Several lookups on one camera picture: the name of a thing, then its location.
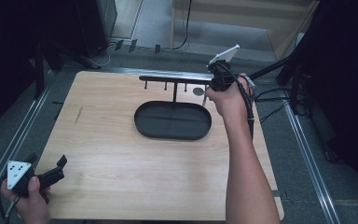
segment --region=gray carpet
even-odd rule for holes
[[[180,71],[192,73],[206,73],[206,63],[212,59],[210,55],[184,53],[180,51],[163,50],[154,54],[153,49],[136,49],[129,52],[127,46],[121,50],[110,49],[111,62],[103,66],[101,71],[111,71],[114,68],[137,68],[165,71]],[[95,59],[95,62],[107,61],[105,54]],[[235,73],[253,73],[270,63],[250,60],[234,59],[231,70]],[[46,102],[31,130],[28,132],[18,160],[23,160],[29,153],[35,152],[40,157],[49,134],[54,126],[55,117],[60,111],[59,104],[64,102],[72,81],[77,72],[84,69],[78,63],[65,59],[65,66],[61,72],[55,73]],[[277,88],[274,78],[278,71],[274,71],[256,81],[258,92]],[[34,96],[34,85],[31,86],[0,120],[0,157],[9,144],[16,129],[20,125]],[[280,96],[273,92],[265,97]],[[282,105],[282,102],[257,103],[259,117],[271,113]],[[346,164],[332,164],[324,158],[323,145],[315,132],[310,119],[300,118],[306,136],[308,137],[312,153],[323,174],[327,187],[336,204],[342,223],[358,223],[358,174]],[[262,123],[266,138],[272,168],[275,173],[278,189],[281,193],[285,218],[282,223],[326,223],[324,212],[320,206],[314,186],[310,180],[307,167],[299,150],[290,122],[284,110],[275,113]],[[12,215],[12,223],[21,223]],[[54,220],[52,223],[82,223],[83,220]]]

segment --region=table top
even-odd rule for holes
[[[208,134],[196,141],[147,138],[136,130],[141,104],[171,101],[173,83],[139,80],[138,75],[80,72],[37,173],[64,154],[65,178],[51,188],[53,218],[134,220],[225,220],[228,141],[214,103]],[[178,85],[177,101],[202,105],[203,96]],[[255,150],[272,190],[277,190],[264,135],[255,110]],[[280,197],[275,197],[280,218]]]

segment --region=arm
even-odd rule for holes
[[[34,176],[28,183],[29,197],[20,198],[16,204],[16,210],[25,224],[48,224],[50,222],[48,205],[40,195],[39,189],[39,179]],[[16,194],[7,189],[7,179],[2,182],[1,193],[11,202],[16,198]]]
[[[246,87],[246,81],[240,78]],[[236,83],[223,92],[208,89],[223,117],[229,144],[229,171],[226,197],[227,223],[279,223],[278,210],[269,182],[255,153],[246,106]]]

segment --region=person's right hand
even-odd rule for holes
[[[16,210],[26,224],[47,224],[51,220],[48,205],[40,195],[39,189],[39,179],[34,176],[28,183],[29,197],[21,197],[16,204]],[[11,202],[16,199],[16,193],[7,189],[7,179],[2,182],[1,193]]]
[[[239,82],[248,91],[248,83],[243,77],[239,77]],[[214,91],[208,88],[206,95],[214,101],[217,112],[223,119],[247,119],[246,105],[236,82],[233,82],[226,91]]]

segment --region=black tray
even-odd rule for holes
[[[151,138],[198,140],[211,128],[211,114],[201,105],[150,101],[134,115],[139,133]]]

